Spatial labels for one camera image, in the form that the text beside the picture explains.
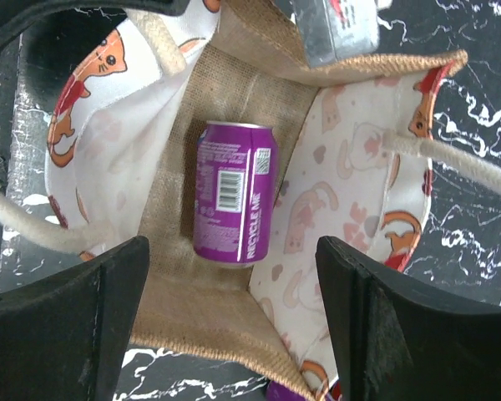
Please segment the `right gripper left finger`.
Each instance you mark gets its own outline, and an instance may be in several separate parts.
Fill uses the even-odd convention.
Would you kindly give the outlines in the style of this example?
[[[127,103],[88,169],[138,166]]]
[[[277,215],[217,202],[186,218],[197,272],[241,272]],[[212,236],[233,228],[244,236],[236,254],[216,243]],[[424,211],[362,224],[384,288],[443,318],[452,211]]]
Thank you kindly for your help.
[[[0,400],[110,400],[149,270],[143,236],[0,294]]]

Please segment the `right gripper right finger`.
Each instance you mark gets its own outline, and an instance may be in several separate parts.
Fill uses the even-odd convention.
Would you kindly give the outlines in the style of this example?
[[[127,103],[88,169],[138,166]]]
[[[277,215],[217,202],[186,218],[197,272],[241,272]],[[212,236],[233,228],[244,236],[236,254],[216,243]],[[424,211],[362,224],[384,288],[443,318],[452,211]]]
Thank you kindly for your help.
[[[501,306],[332,236],[317,242],[316,267],[345,400],[501,400]]]

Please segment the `burlap canvas tote bag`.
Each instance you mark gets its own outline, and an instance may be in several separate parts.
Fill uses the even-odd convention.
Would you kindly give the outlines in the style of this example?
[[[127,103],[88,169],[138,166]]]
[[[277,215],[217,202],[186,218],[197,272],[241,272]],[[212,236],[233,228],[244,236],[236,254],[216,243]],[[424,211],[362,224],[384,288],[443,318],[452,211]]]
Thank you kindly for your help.
[[[112,1],[48,125],[55,222],[0,224],[81,264],[0,297],[0,399],[110,398],[129,343],[231,361],[271,400],[501,400],[501,301],[405,269],[460,48],[380,53],[388,1]]]

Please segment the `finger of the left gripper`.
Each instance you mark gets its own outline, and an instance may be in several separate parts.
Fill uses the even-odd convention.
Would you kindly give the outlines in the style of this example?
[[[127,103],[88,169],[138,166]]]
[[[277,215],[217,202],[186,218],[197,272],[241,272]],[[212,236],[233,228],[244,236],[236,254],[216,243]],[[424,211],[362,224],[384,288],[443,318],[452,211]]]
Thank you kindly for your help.
[[[0,0],[0,49],[31,24],[73,8],[132,8],[171,17],[185,12],[190,0]]]

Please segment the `purple Fanta can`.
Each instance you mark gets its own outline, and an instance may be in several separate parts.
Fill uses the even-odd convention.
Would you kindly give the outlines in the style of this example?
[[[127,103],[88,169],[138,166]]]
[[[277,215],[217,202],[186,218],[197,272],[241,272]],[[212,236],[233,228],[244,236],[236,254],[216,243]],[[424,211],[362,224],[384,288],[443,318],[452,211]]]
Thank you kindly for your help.
[[[277,173],[272,128],[206,123],[196,157],[193,247],[198,256],[229,268],[266,257]]]
[[[300,394],[294,393],[285,386],[270,381],[266,390],[267,401],[306,401]]]

